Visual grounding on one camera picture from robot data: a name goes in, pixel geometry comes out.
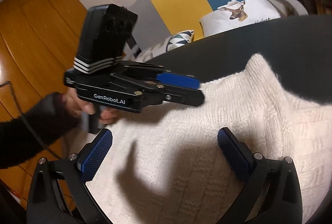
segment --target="person's arm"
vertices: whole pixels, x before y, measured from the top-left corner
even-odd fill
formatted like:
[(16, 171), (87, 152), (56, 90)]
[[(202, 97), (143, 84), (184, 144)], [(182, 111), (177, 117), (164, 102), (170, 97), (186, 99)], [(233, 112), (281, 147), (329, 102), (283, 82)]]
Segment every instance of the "person's arm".
[[(59, 93), (43, 98), (25, 113), (25, 118), (46, 145), (52, 144), (80, 121), (69, 114), (63, 94)], [(20, 164), (41, 150), (41, 145), (20, 117), (0, 123), (0, 169)]]

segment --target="pistol grip handle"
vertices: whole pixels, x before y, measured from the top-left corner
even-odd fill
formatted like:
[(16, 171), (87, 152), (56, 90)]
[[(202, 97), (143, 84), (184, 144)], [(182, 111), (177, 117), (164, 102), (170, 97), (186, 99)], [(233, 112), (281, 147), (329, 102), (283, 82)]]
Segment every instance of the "pistol grip handle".
[(99, 124), (102, 107), (99, 104), (93, 106), (96, 111), (94, 114), (82, 113), (82, 129), (87, 133), (98, 134), (100, 129), (103, 128), (103, 124)]

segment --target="deer print pillow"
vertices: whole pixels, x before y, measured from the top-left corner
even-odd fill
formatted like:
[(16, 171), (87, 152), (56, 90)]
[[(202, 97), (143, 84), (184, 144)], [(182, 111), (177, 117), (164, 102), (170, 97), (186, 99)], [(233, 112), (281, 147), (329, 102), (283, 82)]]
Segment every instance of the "deer print pillow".
[(204, 37), (240, 26), (280, 18), (276, 8), (268, 0), (231, 0), (200, 19)]

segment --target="blue textured pad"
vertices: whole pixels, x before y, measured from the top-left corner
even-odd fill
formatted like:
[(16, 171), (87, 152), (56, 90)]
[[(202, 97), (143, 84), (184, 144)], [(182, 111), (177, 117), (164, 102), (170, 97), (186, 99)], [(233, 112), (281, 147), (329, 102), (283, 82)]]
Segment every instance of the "blue textured pad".
[(82, 182), (85, 183), (94, 178), (106, 154), (112, 146), (112, 141), (112, 132), (110, 130), (105, 131), (103, 136), (99, 139), (81, 164), (80, 179)]
[(237, 145), (223, 129), (218, 132), (218, 145), (222, 149), (222, 152), (235, 173), (236, 178), (240, 181), (247, 182), (250, 177), (250, 164), (242, 155)]
[(158, 74), (156, 78), (165, 85), (174, 85), (192, 89), (200, 88), (200, 81), (195, 77), (178, 75), (171, 72), (163, 72)]

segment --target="camera lens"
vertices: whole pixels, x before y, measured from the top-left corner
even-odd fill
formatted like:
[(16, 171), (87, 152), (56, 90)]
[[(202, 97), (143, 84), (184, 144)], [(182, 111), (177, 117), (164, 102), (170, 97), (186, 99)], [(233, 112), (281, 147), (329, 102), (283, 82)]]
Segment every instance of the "camera lens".
[(118, 24), (117, 24), (117, 33), (121, 34), (125, 31), (126, 29), (126, 25), (127, 22), (125, 20), (121, 20)]
[(107, 32), (110, 32), (114, 26), (115, 26), (115, 18), (112, 17), (106, 22), (105, 29)]

